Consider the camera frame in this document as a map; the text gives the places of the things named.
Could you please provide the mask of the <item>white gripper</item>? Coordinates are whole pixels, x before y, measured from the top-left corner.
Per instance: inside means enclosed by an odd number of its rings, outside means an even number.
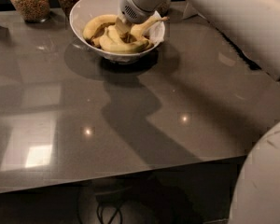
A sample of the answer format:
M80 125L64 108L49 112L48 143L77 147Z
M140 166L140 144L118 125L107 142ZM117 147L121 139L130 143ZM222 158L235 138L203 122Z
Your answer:
M132 28L132 23L140 24L148 20L157 6L167 0L121 0L119 17L116 18L115 28L120 38L126 37Z

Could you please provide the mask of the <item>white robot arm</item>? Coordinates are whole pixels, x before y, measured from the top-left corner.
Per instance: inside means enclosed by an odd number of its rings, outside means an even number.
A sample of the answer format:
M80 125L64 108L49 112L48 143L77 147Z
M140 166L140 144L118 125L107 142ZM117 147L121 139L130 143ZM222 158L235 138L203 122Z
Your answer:
M121 0L120 16L142 23L164 0ZM280 0L186 0L280 84ZM238 177L228 224L280 224L280 122L254 145Z

